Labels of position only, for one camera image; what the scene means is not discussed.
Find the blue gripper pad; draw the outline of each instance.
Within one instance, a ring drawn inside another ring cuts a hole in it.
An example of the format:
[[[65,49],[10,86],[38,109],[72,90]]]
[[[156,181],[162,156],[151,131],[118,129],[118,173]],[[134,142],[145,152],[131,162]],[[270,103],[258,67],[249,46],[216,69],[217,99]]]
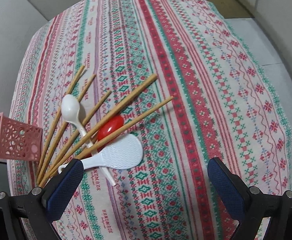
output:
[[[72,159],[61,174],[54,176],[44,187],[42,205],[49,222],[59,220],[83,179],[84,166],[78,159]]]
[[[214,185],[231,218],[242,222],[244,219],[244,199],[234,187],[230,177],[224,171],[227,167],[223,163],[224,167],[221,167],[215,159],[216,158],[213,158],[208,162],[208,177],[212,185]]]

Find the table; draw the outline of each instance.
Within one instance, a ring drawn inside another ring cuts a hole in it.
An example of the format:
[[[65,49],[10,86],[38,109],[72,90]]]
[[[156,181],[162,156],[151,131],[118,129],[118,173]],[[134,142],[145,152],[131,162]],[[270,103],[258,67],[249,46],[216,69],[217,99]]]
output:
[[[144,159],[133,169],[113,170],[115,187],[97,169],[85,172],[54,223],[62,239],[229,239],[236,223],[207,177],[215,156],[264,193],[289,188],[291,128],[279,98],[213,4],[80,1],[30,41],[11,117],[42,127],[45,139],[82,64],[87,71],[74,95],[97,75],[82,101],[86,111],[112,90],[88,130],[151,73],[158,80],[122,112],[125,122],[169,95],[174,100],[129,130],[141,140]],[[55,154],[73,129],[68,126]],[[35,169],[35,163],[8,161],[13,195],[35,186]]]

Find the floor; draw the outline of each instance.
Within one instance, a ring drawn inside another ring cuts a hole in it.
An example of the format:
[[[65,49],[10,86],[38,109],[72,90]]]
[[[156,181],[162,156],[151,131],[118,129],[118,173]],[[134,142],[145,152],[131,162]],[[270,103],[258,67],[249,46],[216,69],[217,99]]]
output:
[[[261,28],[252,18],[227,19],[235,32],[243,38],[251,53],[264,68],[266,75],[275,86],[281,105],[292,128],[292,81],[282,60]]]
[[[237,0],[207,0],[212,2],[225,18],[250,18],[251,14]]]

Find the white rice paddle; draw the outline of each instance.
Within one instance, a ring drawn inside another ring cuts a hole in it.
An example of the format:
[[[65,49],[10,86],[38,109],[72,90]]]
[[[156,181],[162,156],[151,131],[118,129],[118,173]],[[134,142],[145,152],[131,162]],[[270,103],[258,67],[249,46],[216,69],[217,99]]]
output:
[[[81,160],[84,170],[93,167],[108,167],[116,170],[126,170],[137,166],[143,158],[142,143],[132,134],[118,136],[104,149],[92,157]],[[67,164],[58,167],[58,173]]]

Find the red object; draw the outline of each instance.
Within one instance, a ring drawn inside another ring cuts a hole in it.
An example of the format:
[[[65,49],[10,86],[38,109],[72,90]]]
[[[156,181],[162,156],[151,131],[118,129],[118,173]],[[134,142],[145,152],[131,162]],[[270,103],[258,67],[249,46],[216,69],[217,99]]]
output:
[[[104,124],[97,132],[97,140],[100,141],[105,138],[107,135],[115,132],[117,129],[124,125],[124,118],[121,115],[115,115],[113,118],[109,119],[109,121]],[[97,149],[100,152],[104,147],[100,147]]]
[[[38,162],[43,129],[0,113],[0,159]]]

